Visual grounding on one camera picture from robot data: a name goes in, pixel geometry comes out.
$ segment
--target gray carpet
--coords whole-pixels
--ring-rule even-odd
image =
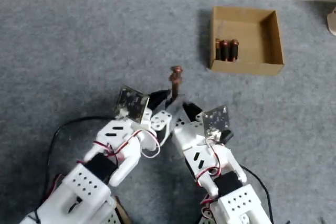
[[[286,66],[275,77],[207,68],[214,5],[279,11]],[[332,3],[278,0],[0,0],[0,223],[18,223],[38,203],[56,127],[109,114],[122,83],[143,92],[170,87],[204,109],[227,104],[228,147],[269,188],[276,224],[336,218],[336,37]],[[52,175],[66,173],[103,122],[62,131]],[[248,175],[267,211],[265,193]],[[171,142],[141,159],[113,189],[134,223],[194,223],[205,191]]]

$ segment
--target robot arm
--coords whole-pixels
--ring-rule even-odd
[[[176,100],[167,110],[152,115],[152,109],[167,95],[164,91],[157,97],[156,92],[149,97],[152,102],[147,106],[148,98],[144,100],[143,94],[123,87],[118,103],[123,115],[98,132],[91,150],[84,156],[84,163],[78,164],[36,212],[28,214],[21,224],[123,223],[107,184],[118,186],[138,164],[143,150],[158,150],[159,153],[182,107],[182,101]],[[118,164],[112,161],[113,158],[118,159]]]
[[[246,174],[225,146],[233,136],[227,107],[209,112],[194,104],[183,107],[192,121],[179,122],[172,140],[196,183],[208,192],[201,203],[208,211],[202,211],[199,223],[271,224],[252,186],[244,185]]]

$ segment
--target screw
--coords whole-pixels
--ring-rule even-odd
[[[183,69],[180,66],[172,67],[173,73],[170,75],[169,80],[172,82],[172,101],[175,101],[178,96],[178,88],[182,83],[181,73]]]

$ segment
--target open cardboard box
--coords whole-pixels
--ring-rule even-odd
[[[238,60],[216,60],[215,39],[237,39]],[[276,75],[285,65],[275,10],[215,6],[210,66],[214,71]]]

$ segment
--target black cable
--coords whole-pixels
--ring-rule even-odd
[[[252,176],[254,176],[256,178],[256,180],[258,180],[258,182],[260,183],[261,187],[264,189],[265,193],[266,193],[266,197],[267,197],[267,205],[268,205],[268,211],[269,211],[269,219],[271,221],[272,224],[274,224],[273,221],[273,213],[272,213],[272,205],[271,205],[271,197],[269,196],[269,192],[266,188],[266,186],[264,185],[264,183],[261,181],[261,179],[254,174],[250,169],[246,168],[245,166],[239,164],[242,169],[244,169],[245,171],[249,172]]]
[[[53,149],[54,149],[54,145],[55,145],[55,140],[58,136],[58,133],[59,131],[61,130],[62,127],[65,127],[65,126],[68,126],[68,125],[71,125],[71,124],[74,124],[74,123],[78,123],[78,122],[83,122],[83,121],[90,121],[90,120],[113,120],[114,118],[111,117],[111,116],[84,116],[82,118],[77,118],[77,119],[74,119],[74,120],[71,120],[71,121],[68,121],[64,124],[62,124],[61,126],[59,126],[52,139],[51,139],[51,142],[50,142],[50,146],[49,146],[49,150],[48,150],[48,153],[47,153],[47,164],[46,164],[46,173],[45,173],[45,181],[44,181],[44,187],[43,187],[43,193],[42,193],[42,197],[41,197],[41,200],[39,202],[39,206],[34,210],[34,214],[35,214],[35,222],[37,224],[40,224],[41,223],[41,220],[37,214],[37,209],[42,205],[42,203],[44,202],[44,199],[46,197],[46,194],[47,194],[47,190],[48,190],[48,185],[49,185],[49,167],[50,167],[50,160],[51,160],[51,153],[53,152]]]

